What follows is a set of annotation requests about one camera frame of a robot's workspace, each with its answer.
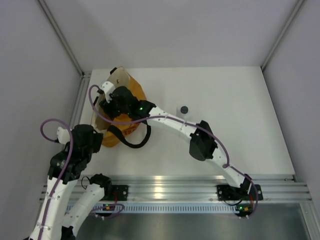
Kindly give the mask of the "orange canvas tote bag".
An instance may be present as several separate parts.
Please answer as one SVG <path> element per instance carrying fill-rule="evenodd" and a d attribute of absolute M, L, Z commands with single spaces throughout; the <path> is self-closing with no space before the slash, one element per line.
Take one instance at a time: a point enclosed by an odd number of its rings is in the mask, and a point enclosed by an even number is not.
<path fill-rule="evenodd" d="M 112 83 L 115 89 L 107 94 L 103 90 L 98 90 L 99 95 L 94 99 L 93 104 L 100 115 L 113 123 L 103 120 L 93 112 L 91 125 L 103 134 L 104 147 L 112 148 L 122 143 L 132 149 L 142 148 L 150 139 L 151 126 L 146 126 L 145 137 L 140 143 L 130 143 L 126 137 L 140 125 L 131 123 L 133 121 L 131 116 L 133 116 L 133 108 L 147 99 L 143 88 L 122 66 L 112 69 L 106 81 Z"/>

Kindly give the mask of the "white bottle grey cap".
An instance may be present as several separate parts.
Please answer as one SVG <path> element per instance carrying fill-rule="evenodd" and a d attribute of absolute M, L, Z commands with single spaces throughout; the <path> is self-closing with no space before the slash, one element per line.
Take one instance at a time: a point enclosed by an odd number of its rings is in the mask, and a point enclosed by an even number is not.
<path fill-rule="evenodd" d="M 190 109 L 186 105 L 180 105 L 176 108 L 176 116 L 188 121 L 191 119 Z"/>

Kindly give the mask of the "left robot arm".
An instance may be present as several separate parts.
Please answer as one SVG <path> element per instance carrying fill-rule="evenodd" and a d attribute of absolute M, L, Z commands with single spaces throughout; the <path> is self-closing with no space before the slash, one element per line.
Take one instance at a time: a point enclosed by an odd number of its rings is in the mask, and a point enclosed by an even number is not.
<path fill-rule="evenodd" d="M 73 129 L 57 129 L 56 142 L 64 149 L 50 160 L 47 188 L 30 240 L 74 240 L 78 231 L 100 200 L 113 194 L 111 178 L 95 174 L 82 196 L 67 210 L 70 197 L 92 155 L 98 153 L 103 134 L 93 126 L 78 124 Z"/>

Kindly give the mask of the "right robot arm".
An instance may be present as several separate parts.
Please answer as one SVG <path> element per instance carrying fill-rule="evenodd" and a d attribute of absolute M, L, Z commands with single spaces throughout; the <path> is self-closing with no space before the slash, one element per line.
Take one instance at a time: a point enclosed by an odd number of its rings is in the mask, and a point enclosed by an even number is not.
<path fill-rule="evenodd" d="M 253 183 L 250 176 L 240 172 L 230 163 L 230 156 L 226 147 L 216 138 L 210 125 L 202 120 L 199 123 L 188 122 L 182 118 L 169 114 L 147 100 L 139 100 L 125 86 L 115 87 L 105 82 L 98 88 L 102 100 L 98 103 L 106 116 L 99 117 L 110 125 L 107 132 L 112 133 L 124 145 L 138 149 L 149 140 L 152 127 L 159 127 L 171 132 L 186 141 L 189 145 L 189 154 L 195 160 L 208 162 L 219 170 L 227 184 L 222 186 L 218 195 L 222 201 L 243 201 L 250 198 L 263 199 L 260 188 Z M 119 125 L 143 123 L 147 133 L 139 144 L 126 140 Z"/>

